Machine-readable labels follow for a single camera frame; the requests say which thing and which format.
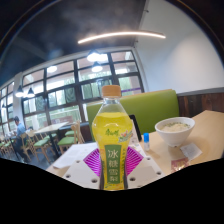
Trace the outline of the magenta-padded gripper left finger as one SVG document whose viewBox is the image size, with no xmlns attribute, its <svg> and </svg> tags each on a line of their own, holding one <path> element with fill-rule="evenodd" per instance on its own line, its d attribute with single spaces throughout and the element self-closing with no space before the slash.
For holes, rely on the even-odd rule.
<svg viewBox="0 0 224 224">
<path fill-rule="evenodd" d="M 83 159 L 76 159 L 63 178 L 84 188 L 99 189 L 100 176 L 101 160 L 95 149 Z"/>
</svg>

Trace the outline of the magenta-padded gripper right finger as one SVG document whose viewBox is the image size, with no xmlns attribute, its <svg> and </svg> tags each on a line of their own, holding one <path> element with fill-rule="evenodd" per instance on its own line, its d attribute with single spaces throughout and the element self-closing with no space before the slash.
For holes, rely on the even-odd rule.
<svg viewBox="0 0 224 224">
<path fill-rule="evenodd" d="M 151 156 L 131 147 L 127 150 L 125 172 L 129 189 L 143 187 L 165 176 Z"/>
</svg>

